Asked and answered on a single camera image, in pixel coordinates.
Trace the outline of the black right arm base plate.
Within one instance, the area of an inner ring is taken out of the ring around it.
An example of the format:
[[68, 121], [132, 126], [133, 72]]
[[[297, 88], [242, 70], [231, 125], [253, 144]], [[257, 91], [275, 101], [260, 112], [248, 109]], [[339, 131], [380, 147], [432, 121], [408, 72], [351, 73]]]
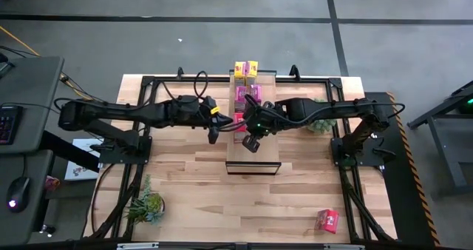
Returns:
[[333, 138], [330, 142], [333, 162], [336, 166], [371, 166], [384, 167], [386, 163], [394, 161], [397, 155], [390, 150], [383, 149], [384, 137], [368, 138], [363, 149], [354, 155], [348, 155], [342, 150], [342, 140]]

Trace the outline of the black mat hazard stripe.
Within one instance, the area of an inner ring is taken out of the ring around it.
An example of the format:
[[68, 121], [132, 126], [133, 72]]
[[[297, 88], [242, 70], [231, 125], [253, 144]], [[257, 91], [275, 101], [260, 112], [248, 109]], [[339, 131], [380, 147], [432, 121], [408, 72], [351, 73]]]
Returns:
[[389, 119], [383, 149], [396, 154], [387, 163], [384, 181], [397, 238], [410, 245], [439, 246], [432, 214], [399, 115]]

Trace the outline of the red cereal box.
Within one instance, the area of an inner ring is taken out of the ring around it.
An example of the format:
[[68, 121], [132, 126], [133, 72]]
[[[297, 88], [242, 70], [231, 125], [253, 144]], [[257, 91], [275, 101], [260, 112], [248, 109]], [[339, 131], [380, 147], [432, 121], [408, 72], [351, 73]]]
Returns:
[[[240, 123], [243, 122], [245, 119], [243, 118], [243, 113], [242, 112], [236, 112], [234, 113], [234, 122], [235, 123]], [[244, 137], [246, 136], [246, 125], [241, 124], [234, 130], [234, 143], [242, 143]]]
[[324, 209], [317, 213], [314, 229], [335, 234], [338, 227], [339, 213], [336, 210]]

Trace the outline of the wooden shelf black frame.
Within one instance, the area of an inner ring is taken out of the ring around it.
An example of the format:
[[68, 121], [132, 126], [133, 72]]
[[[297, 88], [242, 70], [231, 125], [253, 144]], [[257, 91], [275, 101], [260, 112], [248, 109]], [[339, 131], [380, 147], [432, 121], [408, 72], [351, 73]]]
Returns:
[[[262, 102], [276, 99], [276, 74], [258, 73], [256, 84], [262, 86]], [[235, 132], [227, 133], [227, 158], [225, 168], [228, 175], [275, 175], [281, 167], [279, 145], [276, 135], [259, 140], [256, 153], [247, 150], [241, 142], [234, 142]]]

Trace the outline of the magenta cereal box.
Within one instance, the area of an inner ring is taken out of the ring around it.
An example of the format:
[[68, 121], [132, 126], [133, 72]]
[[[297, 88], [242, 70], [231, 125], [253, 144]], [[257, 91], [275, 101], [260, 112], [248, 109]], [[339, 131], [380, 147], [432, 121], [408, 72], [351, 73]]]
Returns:
[[262, 102], [262, 86], [259, 84], [252, 84], [247, 88], [248, 94], [255, 100], [258, 104]]
[[244, 112], [246, 106], [246, 87], [236, 86], [234, 95], [234, 110], [235, 112]]

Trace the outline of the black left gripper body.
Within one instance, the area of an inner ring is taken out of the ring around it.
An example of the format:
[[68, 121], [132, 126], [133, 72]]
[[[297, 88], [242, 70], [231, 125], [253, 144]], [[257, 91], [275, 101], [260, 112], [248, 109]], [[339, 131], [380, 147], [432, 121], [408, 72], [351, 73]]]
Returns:
[[210, 127], [217, 123], [217, 114], [212, 110], [216, 101], [204, 97], [203, 101], [193, 95], [182, 95], [171, 100], [168, 107], [170, 126]]

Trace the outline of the black computer mouse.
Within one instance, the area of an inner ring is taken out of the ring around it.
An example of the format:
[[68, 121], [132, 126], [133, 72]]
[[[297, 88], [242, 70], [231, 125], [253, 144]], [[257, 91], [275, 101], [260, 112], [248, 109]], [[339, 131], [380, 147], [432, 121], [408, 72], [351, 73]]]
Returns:
[[16, 178], [7, 190], [7, 208], [13, 213], [26, 209], [29, 201], [30, 179], [22, 176]]

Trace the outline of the yellow cereal box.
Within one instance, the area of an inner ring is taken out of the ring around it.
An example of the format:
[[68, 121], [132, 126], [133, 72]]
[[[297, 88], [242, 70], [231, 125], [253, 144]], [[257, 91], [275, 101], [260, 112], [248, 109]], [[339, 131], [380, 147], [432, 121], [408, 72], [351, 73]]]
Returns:
[[236, 61], [234, 64], [234, 85], [245, 86], [246, 79], [246, 61]]
[[245, 65], [245, 84], [247, 86], [255, 84], [257, 76], [258, 76], [258, 62], [247, 61]]

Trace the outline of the black desk support beam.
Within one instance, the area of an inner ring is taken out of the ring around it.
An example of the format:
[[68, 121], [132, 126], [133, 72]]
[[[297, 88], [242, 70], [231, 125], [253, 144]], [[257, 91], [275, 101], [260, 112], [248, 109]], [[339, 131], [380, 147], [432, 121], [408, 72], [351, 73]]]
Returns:
[[99, 158], [77, 146], [59, 138], [51, 132], [44, 131], [41, 137], [39, 149], [51, 150], [56, 156], [67, 161], [72, 161], [79, 166], [85, 167], [93, 172], [99, 172]]

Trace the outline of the black metal stand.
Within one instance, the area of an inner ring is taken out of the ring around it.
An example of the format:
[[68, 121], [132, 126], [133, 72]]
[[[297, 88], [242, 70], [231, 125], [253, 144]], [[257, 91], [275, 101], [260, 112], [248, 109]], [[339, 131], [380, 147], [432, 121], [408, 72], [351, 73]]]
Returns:
[[426, 124], [432, 133], [438, 154], [446, 164], [452, 186], [443, 188], [435, 198], [473, 194], [461, 169], [473, 165], [473, 81], [455, 90], [442, 103], [407, 123], [411, 129]]

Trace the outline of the white printed box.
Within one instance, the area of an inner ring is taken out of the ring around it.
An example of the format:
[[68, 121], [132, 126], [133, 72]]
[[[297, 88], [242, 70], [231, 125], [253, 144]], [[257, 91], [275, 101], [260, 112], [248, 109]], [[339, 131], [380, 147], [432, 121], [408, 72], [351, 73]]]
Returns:
[[[94, 155], [95, 157], [100, 157], [100, 153], [92, 150], [91, 145], [101, 144], [102, 140], [99, 139], [74, 139], [72, 144], [78, 148]], [[67, 169], [65, 172], [64, 180], [76, 181], [76, 180], [96, 180], [98, 178], [98, 173], [93, 172], [92, 170], [86, 169], [83, 166], [79, 166], [76, 163], [69, 161], [67, 164]]]

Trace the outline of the grey desk surface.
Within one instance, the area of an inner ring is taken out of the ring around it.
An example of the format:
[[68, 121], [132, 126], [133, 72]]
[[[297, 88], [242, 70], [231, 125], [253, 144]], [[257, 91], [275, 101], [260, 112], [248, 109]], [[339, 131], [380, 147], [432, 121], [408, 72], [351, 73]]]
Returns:
[[63, 66], [60, 57], [17, 58], [0, 70], [0, 107], [23, 107], [13, 144], [0, 145], [0, 155], [39, 148]]
[[[53, 153], [42, 150], [36, 153], [0, 156], [0, 246], [25, 244], [41, 225], [39, 212], [45, 198], [44, 184], [50, 172]], [[29, 201], [25, 210], [13, 213], [7, 208], [7, 190], [20, 176], [30, 179]]]

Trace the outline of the black backlit keyboard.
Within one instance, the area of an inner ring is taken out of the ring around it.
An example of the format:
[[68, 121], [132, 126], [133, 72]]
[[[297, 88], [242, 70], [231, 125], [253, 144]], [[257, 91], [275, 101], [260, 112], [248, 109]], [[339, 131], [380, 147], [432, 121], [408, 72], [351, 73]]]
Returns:
[[0, 145], [12, 145], [22, 117], [23, 107], [0, 107]]

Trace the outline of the spiky green potted plant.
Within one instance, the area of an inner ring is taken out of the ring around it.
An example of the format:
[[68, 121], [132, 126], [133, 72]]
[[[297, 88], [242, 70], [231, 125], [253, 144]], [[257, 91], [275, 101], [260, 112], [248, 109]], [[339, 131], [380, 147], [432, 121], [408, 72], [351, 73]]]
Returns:
[[158, 192], [152, 192], [151, 175], [146, 175], [143, 192], [126, 207], [126, 218], [133, 222], [157, 225], [166, 210], [165, 201]]

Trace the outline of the silver metal bracket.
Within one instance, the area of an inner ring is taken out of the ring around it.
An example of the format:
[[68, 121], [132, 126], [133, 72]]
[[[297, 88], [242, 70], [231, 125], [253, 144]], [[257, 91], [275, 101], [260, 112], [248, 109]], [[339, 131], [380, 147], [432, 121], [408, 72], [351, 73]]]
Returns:
[[159, 246], [158, 242], [119, 243], [116, 250], [158, 250]]
[[365, 246], [353, 244], [324, 244], [323, 250], [365, 250]]

